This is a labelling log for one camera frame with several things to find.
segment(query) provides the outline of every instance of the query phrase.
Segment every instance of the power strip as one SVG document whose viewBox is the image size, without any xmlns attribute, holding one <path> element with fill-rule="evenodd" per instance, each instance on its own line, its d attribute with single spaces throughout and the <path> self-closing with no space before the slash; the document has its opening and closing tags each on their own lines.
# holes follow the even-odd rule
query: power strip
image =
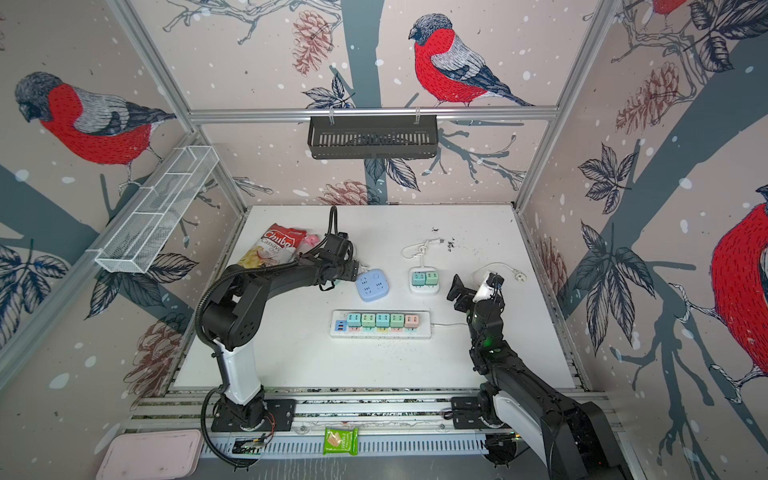
<svg viewBox="0 0 768 480">
<path fill-rule="evenodd" d="M 414 323 L 416 328 L 406 328 Z M 429 339 L 432 324 L 426 310 L 333 310 L 330 335 L 347 339 Z"/>
</svg>

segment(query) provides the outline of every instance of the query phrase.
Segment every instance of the blue power socket cube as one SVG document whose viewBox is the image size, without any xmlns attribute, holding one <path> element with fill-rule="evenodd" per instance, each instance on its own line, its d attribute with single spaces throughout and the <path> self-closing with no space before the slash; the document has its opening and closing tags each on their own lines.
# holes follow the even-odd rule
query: blue power socket cube
<svg viewBox="0 0 768 480">
<path fill-rule="evenodd" d="M 372 302 L 389 293 L 389 284 L 381 270 L 371 270 L 358 276 L 356 285 L 363 302 Z"/>
</svg>

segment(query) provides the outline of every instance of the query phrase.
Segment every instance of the colorful plug adapter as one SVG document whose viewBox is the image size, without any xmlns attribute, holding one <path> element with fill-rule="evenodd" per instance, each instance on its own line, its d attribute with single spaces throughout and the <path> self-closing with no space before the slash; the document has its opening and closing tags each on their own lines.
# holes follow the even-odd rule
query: colorful plug adapter
<svg viewBox="0 0 768 480">
<path fill-rule="evenodd" d="M 378 300 L 389 293 L 389 284 L 381 270 L 371 270 L 358 276 L 356 285 L 363 302 Z"/>
<path fill-rule="evenodd" d="M 430 266 L 415 266 L 408 274 L 411 293 L 417 295 L 435 295 L 440 290 L 440 276 Z"/>
</svg>

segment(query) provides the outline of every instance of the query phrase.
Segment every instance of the pink object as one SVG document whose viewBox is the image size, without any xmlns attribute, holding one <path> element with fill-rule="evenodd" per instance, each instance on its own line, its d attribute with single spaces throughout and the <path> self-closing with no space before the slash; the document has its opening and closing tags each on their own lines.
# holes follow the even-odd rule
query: pink object
<svg viewBox="0 0 768 480">
<path fill-rule="evenodd" d="M 299 243 L 299 248 L 296 249 L 298 254 L 306 253 L 312 250 L 317 244 L 320 243 L 320 237 L 317 235 L 307 235 L 304 240 Z"/>
<path fill-rule="evenodd" d="M 415 329 L 419 326 L 418 315 L 406 315 L 406 329 Z"/>
<path fill-rule="evenodd" d="M 197 468 L 203 448 L 200 430 L 131 433 L 109 445 L 96 480 L 171 480 Z"/>
</svg>

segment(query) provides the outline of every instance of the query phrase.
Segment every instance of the white power strip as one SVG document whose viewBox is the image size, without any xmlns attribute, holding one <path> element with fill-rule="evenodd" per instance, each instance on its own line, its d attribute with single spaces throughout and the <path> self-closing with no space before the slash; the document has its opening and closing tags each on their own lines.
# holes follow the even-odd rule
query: white power strip
<svg viewBox="0 0 768 480">
<path fill-rule="evenodd" d="M 418 316 L 419 326 L 413 328 L 392 328 L 379 326 L 347 326 L 349 314 L 386 314 L 387 316 Z M 329 332 L 332 337 L 346 339 L 429 339 L 432 337 L 432 324 L 426 310 L 333 310 Z"/>
</svg>

